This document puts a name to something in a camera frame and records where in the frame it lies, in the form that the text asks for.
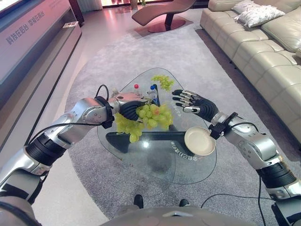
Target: sofa armrest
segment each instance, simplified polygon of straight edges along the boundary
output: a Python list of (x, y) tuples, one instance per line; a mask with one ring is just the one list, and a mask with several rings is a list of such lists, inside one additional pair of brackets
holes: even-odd
[(228, 11), (242, 0), (209, 0), (208, 8), (211, 11)]

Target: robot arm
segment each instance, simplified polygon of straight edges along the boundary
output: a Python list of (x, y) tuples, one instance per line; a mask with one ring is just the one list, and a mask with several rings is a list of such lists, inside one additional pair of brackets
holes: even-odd
[(41, 176), (64, 152), (79, 142), (93, 127), (112, 126), (113, 115), (121, 113), (136, 120), (135, 110), (147, 99), (135, 93), (117, 94), (106, 101), (102, 97), (84, 98), (62, 115), (43, 134), (19, 150), (0, 170), (0, 196), (15, 196), (32, 204), (42, 187)]
[(237, 113), (228, 116), (220, 112), (213, 102), (196, 93), (175, 90), (173, 94), (176, 95), (173, 99), (179, 101), (177, 106), (210, 122), (210, 136), (214, 139), (225, 136), (256, 170), (267, 192), (276, 201), (272, 209), (278, 222), (282, 221), (279, 224), (291, 225), (295, 222), (300, 217), (301, 181), (284, 163), (274, 142), (259, 133), (253, 123), (238, 117)]

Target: black shoe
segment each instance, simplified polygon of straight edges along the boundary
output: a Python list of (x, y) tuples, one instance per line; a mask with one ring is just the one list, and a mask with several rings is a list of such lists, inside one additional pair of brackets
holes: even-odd
[(140, 209), (143, 209), (143, 197), (140, 194), (137, 194), (134, 198), (134, 205), (138, 206)]
[(182, 199), (180, 201), (179, 207), (183, 207), (183, 206), (186, 206), (186, 205), (189, 205), (189, 202), (186, 199)]

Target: white plate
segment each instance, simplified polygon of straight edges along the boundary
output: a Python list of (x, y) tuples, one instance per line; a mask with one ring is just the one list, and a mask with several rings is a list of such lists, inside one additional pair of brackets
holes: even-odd
[(188, 149), (197, 155), (210, 155), (215, 149), (215, 140), (210, 136), (210, 131), (203, 127), (189, 128), (184, 141)]

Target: tiled floor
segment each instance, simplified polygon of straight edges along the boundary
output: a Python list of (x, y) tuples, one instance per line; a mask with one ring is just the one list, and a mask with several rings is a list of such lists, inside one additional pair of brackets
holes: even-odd
[[(102, 47), (140, 27), (131, 19), (132, 13), (133, 11), (129, 7), (119, 7), (106, 8), (84, 15), (85, 24), (82, 27), (82, 37), (36, 131), (46, 127), (64, 113), (70, 87), (83, 65)], [(181, 16), (199, 20), (201, 9), (190, 9)], [(160, 16), (155, 21), (163, 20), (163, 17)], [(44, 226), (97, 226), (107, 220), (79, 181), (68, 153), (54, 163), (33, 209), (36, 218)]]

